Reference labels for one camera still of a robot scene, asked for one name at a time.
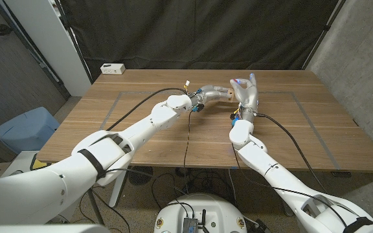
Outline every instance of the black backdrop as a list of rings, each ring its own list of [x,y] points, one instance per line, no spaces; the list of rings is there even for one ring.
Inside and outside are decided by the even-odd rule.
[[[127,69],[301,69],[337,0],[62,0],[95,79]]]

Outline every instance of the wire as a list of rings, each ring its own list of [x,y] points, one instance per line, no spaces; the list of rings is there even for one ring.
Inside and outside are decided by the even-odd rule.
[[[109,230],[118,230],[120,233],[122,233],[122,231],[117,228],[109,228]]]
[[[128,111],[128,113],[126,113],[124,116],[122,116],[122,118],[120,118],[119,120],[117,120],[106,131],[112,130],[115,126],[117,126],[117,124],[119,124],[122,120],[124,120],[127,116],[129,116],[130,113],[132,113],[134,110],[136,110],[136,108],[138,108],[145,101],[149,100],[152,96],[156,95],[157,93],[160,93],[160,92],[163,92],[163,91],[168,91],[168,90],[178,90],[178,91],[184,92],[184,94],[186,94],[186,95],[188,94],[186,90],[181,89],[181,88],[176,88],[176,87],[169,87],[169,88],[164,88],[164,89],[158,90],[158,91],[152,93],[150,96],[146,97],[144,100],[140,101],[139,104],[137,104],[133,109],[131,109],[130,111]]]
[[[130,233],[130,226],[129,226],[129,223],[126,221],[126,219],[119,212],[117,212],[117,210],[115,210],[114,208],[111,208],[95,191],[93,191],[93,189],[91,191],[97,196],[97,198],[99,198],[99,200],[103,204],[105,204],[109,209],[111,209],[112,211],[114,211],[114,213],[116,213],[117,215],[119,215],[123,219],[123,221],[128,226],[128,230],[129,230],[129,233]]]
[[[188,191],[188,182],[187,182],[187,173],[185,171],[185,161],[187,159],[187,152],[188,152],[188,146],[189,146],[189,134],[191,132],[191,112],[189,112],[188,116],[188,140],[186,141],[186,149],[185,149],[185,155],[184,155],[184,182],[185,182],[185,187],[186,187],[186,192],[189,194]]]
[[[231,181],[231,185],[232,185],[232,190],[233,190],[233,192],[234,192],[234,200],[237,201],[237,197],[236,197],[236,189],[235,189],[235,187],[234,187],[234,183],[232,182],[230,169],[228,169],[228,175],[230,176],[230,181]]]
[[[90,217],[88,217],[87,215],[85,215],[84,213],[83,213],[83,211],[82,211],[82,200],[83,200],[83,197],[84,197],[84,195],[87,193],[87,191],[83,194],[83,196],[82,196],[82,198],[80,199],[80,202],[79,202],[79,204],[78,204],[78,208],[80,209],[80,213],[82,213],[82,215],[87,219],[87,220],[89,220],[90,222],[92,222],[92,224],[95,224],[95,221],[93,220],[93,219],[91,219]]]
[[[192,210],[192,218],[195,217],[195,211],[194,209],[192,208],[192,206],[190,206],[188,203],[170,203],[170,204],[167,204],[164,208],[168,207],[168,206],[172,206],[172,205],[177,205],[177,204],[181,204],[181,205],[187,205],[189,206],[189,208],[191,208]]]
[[[311,168],[311,166],[310,166],[308,160],[307,160],[306,157],[304,156],[302,150],[300,149],[300,147],[299,147],[299,145],[297,144],[297,142],[296,142],[295,138],[293,137],[293,135],[292,135],[292,134],[291,134],[291,133],[290,133],[290,132],[285,128],[285,127],[283,127],[280,123],[278,123],[275,119],[271,118],[270,116],[267,116],[267,115],[265,115],[265,114],[261,114],[261,113],[257,113],[256,116],[258,116],[258,117],[266,117],[266,118],[268,118],[269,120],[271,120],[272,122],[274,122],[278,127],[280,127],[281,129],[283,129],[283,131],[285,131],[285,132],[289,135],[290,139],[293,141],[293,143],[295,144],[297,150],[299,151],[300,155],[302,156],[302,158],[303,158],[303,160],[304,160],[304,163],[306,163],[306,165],[308,166],[309,171],[311,172],[311,174],[313,175],[313,177],[316,179],[316,181],[319,183],[319,185],[320,185],[321,188],[324,190],[324,192],[327,194],[328,191],[324,188],[324,186],[322,185],[322,183],[321,183],[321,182],[319,181],[319,179],[316,177],[315,172],[314,172],[313,169]]]
[[[158,177],[153,181],[152,186],[151,186],[151,188],[152,188],[152,197],[153,197],[153,200],[155,200],[156,204],[158,205],[159,210],[162,210],[162,207],[160,206],[160,204],[158,203],[158,200],[157,200],[156,197],[155,197],[155,193],[153,192],[153,185],[155,184],[155,181],[158,180],[158,178],[160,178],[160,177],[162,177],[162,176],[164,176],[164,175],[170,175],[170,176],[172,177],[172,181],[173,181],[173,184],[174,184],[174,186],[175,186],[175,177],[174,177],[172,174],[170,174],[170,173],[162,174],[162,175],[158,176]],[[175,200],[177,201],[177,203],[180,203],[180,202],[178,201],[178,199],[176,198],[177,194],[176,194],[176,189],[175,189],[175,188],[174,188],[174,193],[175,193]],[[181,206],[182,206],[182,207],[184,208],[184,210],[185,210],[186,217],[188,217],[188,211],[186,210],[185,206],[183,206],[182,204],[181,204]]]
[[[83,220],[88,220],[88,219],[87,219],[87,218],[78,219],[78,220],[72,222],[72,224],[73,224],[73,223],[77,223],[77,222],[79,222],[79,221],[83,221]]]
[[[157,179],[158,177],[154,176],[154,175],[151,175],[151,174],[148,174],[146,172],[141,172],[141,171],[137,171],[137,170],[132,170],[132,169],[129,169],[129,168],[113,168],[113,169],[110,169],[110,170],[107,170],[105,173],[108,173],[108,172],[113,172],[113,171],[129,171],[129,172],[135,172],[135,173],[139,173],[139,174],[143,174],[143,175],[146,175],[148,177],[151,177],[151,178],[154,178],[154,179]],[[174,186],[174,185],[170,185],[170,184],[165,184],[169,187],[172,187],[172,188],[175,188],[177,191],[181,192],[182,194],[184,195],[188,195],[186,194],[184,191],[182,191],[180,188]]]
[[[244,217],[244,219],[246,219],[246,220],[248,220],[248,221],[250,221],[250,222],[258,225],[258,223],[256,221],[250,219],[249,217],[245,217],[245,216],[243,216],[243,217]]]
[[[236,157],[236,161],[237,161],[238,168],[240,169],[240,171],[241,171],[242,175],[244,176],[244,178],[245,178],[246,180],[248,180],[250,183],[257,184],[258,186],[265,187],[265,188],[272,188],[272,189],[281,190],[281,191],[285,191],[285,192],[291,192],[291,193],[294,193],[294,194],[304,195],[304,196],[306,196],[306,197],[310,197],[310,198],[312,198],[312,199],[314,199],[314,200],[316,200],[316,201],[320,201],[321,203],[323,203],[324,205],[326,205],[330,210],[332,210],[332,211],[337,215],[337,217],[342,221],[342,223],[343,223],[343,225],[345,226],[345,228],[347,227],[345,221],[344,221],[343,218],[342,218],[342,217],[341,217],[341,216],[336,212],[336,210],[333,209],[333,208],[332,208],[328,203],[326,203],[326,202],[320,200],[320,199],[317,198],[317,197],[314,197],[314,196],[309,195],[309,194],[304,194],[304,193],[302,193],[302,192],[297,192],[297,191],[293,191],[293,190],[287,190],[287,189],[284,189],[284,188],[277,188],[277,187],[273,187],[273,186],[271,186],[271,185],[266,185],[266,184],[260,184],[260,183],[258,183],[258,182],[256,182],[256,181],[252,181],[251,179],[249,179],[249,178],[244,174],[243,170],[241,169],[240,163],[238,163],[237,153],[236,153],[236,150],[234,149],[234,145],[233,145],[232,143],[231,143],[231,145],[232,145],[232,150],[234,151],[234,155],[235,155],[235,157]]]
[[[214,172],[214,170],[211,170],[211,169],[198,169],[198,170],[192,170],[192,171],[193,172],[198,172],[198,174],[190,173],[190,175],[189,175],[190,181],[188,182],[190,187],[197,187],[195,185],[196,180],[198,180],[198,179],[202,180],[201,181],[201,188],[200,189],[198,188],[198,190],[196,190],[195,192],[207,192],[207,193],[215,194],[219,197],[222,197],[222,198],[228,200],[230,203],[234,203],[234,205],[236,205],[236,201],[234,200],[233,190],[232,190],[230,184],[225,179],[223,179],[223,177],[218,172]],[[214,188],[219,187],[220,185],[214,185],[215,180],[219,180],[225,185],[225,188],[222,189],[222,190],[225,190],[227,192],[227,196],[216,192],[216,190]]]

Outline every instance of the wooden tabletop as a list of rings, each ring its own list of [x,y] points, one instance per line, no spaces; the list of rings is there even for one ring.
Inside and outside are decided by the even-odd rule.
[[[258,112],[290,131],[313,169],[373,172],[373,142],[310,71],[127,70],[123,75],[102,74],[41,149],[38,159],[58,162],[70,156],[82,139],[108,128],[156,90],[183,88],[186,80],[191,91],[208,84],[230,87],[230,79],[248,78],[251,72],[256,74],[260,92]],[[157,102],[171,94],[181,92],[155,95],[113,130],[121,131],[146,117]],[[229,140],[229,117],[237,105],[215,101],[192,113],[187,167],[237,167]],[[187,134],[188,114],[183,114],[170,129],[152,137],[135,154],[132,165],[182,166]],[[307,170],[291,139],[268,119],[254,120],[254,136],[287,169]]]

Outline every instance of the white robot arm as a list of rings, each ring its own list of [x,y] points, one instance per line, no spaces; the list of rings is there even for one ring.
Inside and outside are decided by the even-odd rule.
[[[71,156],[49,167],[0,179],[0,225],[44,224],[96,182],[106,185],[127,168],[133,154],[181,113],[209,100],[229,98],[228,89],[205,86],[196,93],[169,96],[149,116],[121,132],[98,131],[83,139]]]
[[[246,83],[246,89],[241,87],[240,83]],[[267,154],[266,145],[252,136],[253,120],[258,105],[254,75],[250,75],[250,80],[231,80],[231,84],[240,101],[241,115],[229,135],[235,150],[246,165],[261,174],[274,187],[307,232],[345,232],[346,226],[341,219],[350,228],[350,231],[346,232],[372,231],[373,218],[362,208],[345,199],[307,187],[271,158]]]

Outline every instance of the white box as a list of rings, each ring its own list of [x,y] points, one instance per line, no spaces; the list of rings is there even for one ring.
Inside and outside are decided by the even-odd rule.
[[[100,69],[102,74],[123,74],[126,70],[122,63],[105,63]]]

